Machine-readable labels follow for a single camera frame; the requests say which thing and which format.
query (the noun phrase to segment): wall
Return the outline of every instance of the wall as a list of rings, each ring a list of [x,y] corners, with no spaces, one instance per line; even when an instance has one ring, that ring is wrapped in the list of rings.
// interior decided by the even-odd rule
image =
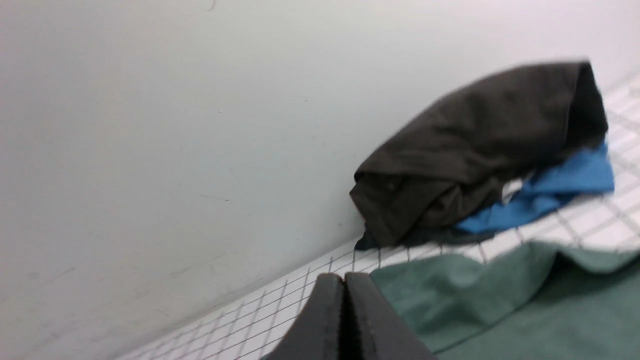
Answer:
[[[358,164],[523,61],[640,68],[637,0],[4,0],[0,358],[105,359],[362,231]]]

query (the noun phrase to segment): crumpled black cloth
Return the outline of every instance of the crumpled black cloth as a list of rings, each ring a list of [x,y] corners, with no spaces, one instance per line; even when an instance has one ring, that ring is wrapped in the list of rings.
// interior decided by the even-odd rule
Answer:
[[[481,243],[482,241],[492,239],[495,231],[487,231],[484,233],[474,234],[464,230],[449,227],[447,229],[427,229],[425,227],[414,227],[409,230],[396,245],[404,247],[420,246],[426,243],[437,243],[441,245],[470,245]],[[371,250],[380,249],[382,246],[378,243],[376,237],[371,230],[367,229],[360,240],[356,242],[353,250]]]
[[[588,62],[517,67],[437,100],[375,150],[350,192],[381,246],[445,228],[500,199],[506,181],[604,140]]]

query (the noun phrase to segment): green cloth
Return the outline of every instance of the green cloth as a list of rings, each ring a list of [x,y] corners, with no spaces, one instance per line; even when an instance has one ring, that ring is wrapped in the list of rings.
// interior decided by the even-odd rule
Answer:
[[[530,242],[486,265],[444,255],[371,277],[440,360],[640,358],[636,252]]]

